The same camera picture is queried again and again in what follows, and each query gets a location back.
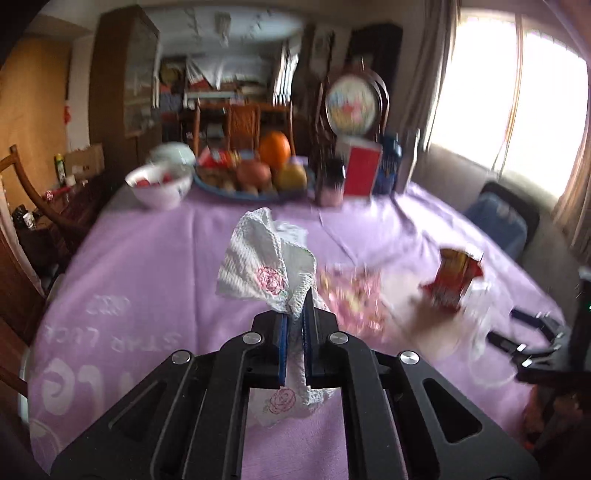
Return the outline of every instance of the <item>pink rose print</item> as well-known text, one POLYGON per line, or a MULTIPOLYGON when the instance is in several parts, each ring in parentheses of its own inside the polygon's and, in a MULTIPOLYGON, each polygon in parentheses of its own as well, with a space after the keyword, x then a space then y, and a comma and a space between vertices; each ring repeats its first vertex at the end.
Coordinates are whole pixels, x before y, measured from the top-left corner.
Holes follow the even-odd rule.
POLYGON ((271 267, 259 268, 256 271, 256 279, 261 288, 272 295, 278 295, 285 287, 283 276, 271 267))
POLYGON ((269 411, 275 415, 291 410, 296 403, 296 394, 290 388, 277 390, 269 400, 269 411))

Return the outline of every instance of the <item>bowl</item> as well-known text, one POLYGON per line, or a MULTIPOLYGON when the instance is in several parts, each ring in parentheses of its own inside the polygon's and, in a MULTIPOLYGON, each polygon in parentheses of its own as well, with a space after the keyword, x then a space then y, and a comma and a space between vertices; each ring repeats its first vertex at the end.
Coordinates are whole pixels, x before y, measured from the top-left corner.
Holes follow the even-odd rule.
POLYGON ((148 164, 136 168, 125 177, 135 197, 152 209, 170 210, 178 206, 187 196, 193 182, 193 168, 172 162, 148 164), (165 175, 173 179, 163 183, 165 175), (137 186, 140 180, 148 180, 150 185, 137 186))
POLYGON ((182 142, 168 142, 150 150, 146 159, 146 165, 160 162, 195 165, 197 160, 195 159, 193 150, 187 144, 182 142))

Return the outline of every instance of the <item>black chair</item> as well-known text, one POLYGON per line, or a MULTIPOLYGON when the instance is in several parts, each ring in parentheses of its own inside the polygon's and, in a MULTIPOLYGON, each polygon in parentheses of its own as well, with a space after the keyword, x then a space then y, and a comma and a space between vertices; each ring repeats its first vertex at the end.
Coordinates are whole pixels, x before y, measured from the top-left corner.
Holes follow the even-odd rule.
POLYGON ((527 225, 527 239, 525 240, 525 247, 531 242, 534 237, 538 225, 540 224, 540 210, 536 205, 524 200, 516 193, 508 190, 503 185, 495 182, 488 181, 482 187, 480 194, 492 193, 498 196, 505 203, 509 204, 521 217, 525 220, 527 225))

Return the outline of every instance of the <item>fruit plate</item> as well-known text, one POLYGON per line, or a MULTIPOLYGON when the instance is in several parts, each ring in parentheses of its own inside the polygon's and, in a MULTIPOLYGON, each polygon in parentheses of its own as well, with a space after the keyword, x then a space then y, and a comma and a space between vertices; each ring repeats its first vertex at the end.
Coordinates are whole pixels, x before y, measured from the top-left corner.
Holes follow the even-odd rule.
POLYGON ((307 190, 289 190, 287 192, 279 192, 275 194, 261 193, 259 195, 253 195, 252 193, 246 192, 226 192, 225 190, 213 187, 205 183, 199 178, 199 175, 195 173, 193 179, 199 188, 206 192, 213 193, 219 197, 225 199, 234 200, 235 202, 252 202, 252 203, 283 203, 289 202, 290 200, 297 200, 306 195, 307 190))

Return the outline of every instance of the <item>orange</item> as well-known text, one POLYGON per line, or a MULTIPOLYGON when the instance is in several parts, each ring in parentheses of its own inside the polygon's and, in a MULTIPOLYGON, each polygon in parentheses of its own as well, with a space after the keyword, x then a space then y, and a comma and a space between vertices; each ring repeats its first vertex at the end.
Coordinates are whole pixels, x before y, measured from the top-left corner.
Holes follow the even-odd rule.
POLYGON ((261 140, 259 158, 274 170, 279 170, 290 157, 290 141, 283 133, 270 132, 261 140))

